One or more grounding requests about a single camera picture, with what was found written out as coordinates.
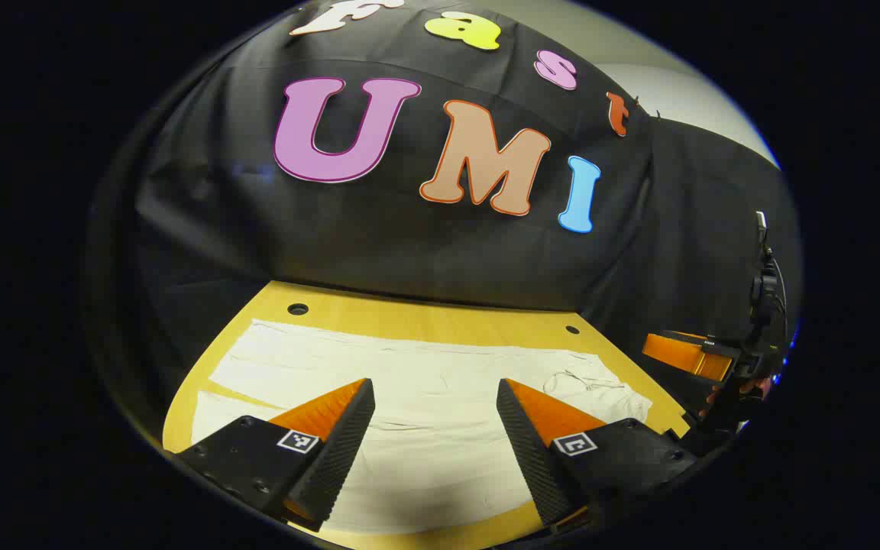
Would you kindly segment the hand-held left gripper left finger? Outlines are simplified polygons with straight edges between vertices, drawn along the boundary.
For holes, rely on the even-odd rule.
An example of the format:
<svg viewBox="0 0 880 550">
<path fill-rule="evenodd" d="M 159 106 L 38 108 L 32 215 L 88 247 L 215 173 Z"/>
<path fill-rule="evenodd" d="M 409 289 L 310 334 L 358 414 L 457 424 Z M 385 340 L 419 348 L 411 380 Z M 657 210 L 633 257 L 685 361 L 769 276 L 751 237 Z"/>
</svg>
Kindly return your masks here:
<svg viewBox="0 0 880 550">
<path fill-rule="evenodd" d="M 185 384 L 169 406 L 169 461 L 238 512 L 316 533 L 331 519 L 374 411 L 367 378 L 290 409 Z"/>
</svg>

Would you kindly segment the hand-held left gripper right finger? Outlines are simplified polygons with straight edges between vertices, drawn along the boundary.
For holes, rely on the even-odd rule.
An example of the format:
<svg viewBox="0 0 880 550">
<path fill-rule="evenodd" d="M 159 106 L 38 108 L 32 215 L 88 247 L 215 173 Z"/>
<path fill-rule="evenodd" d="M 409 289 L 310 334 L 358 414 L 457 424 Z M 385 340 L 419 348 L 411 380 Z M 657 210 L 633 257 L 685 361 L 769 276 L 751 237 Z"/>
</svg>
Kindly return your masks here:
<svg viewBox="0 0 880 550">
<path fill-rule="evenodd" d="M 697 464 L 644 422 L 604 422 L 517 380 L 500 380 L 496 407 L 545 526 L 611 528 L 673 490 Z"/>
</svg>

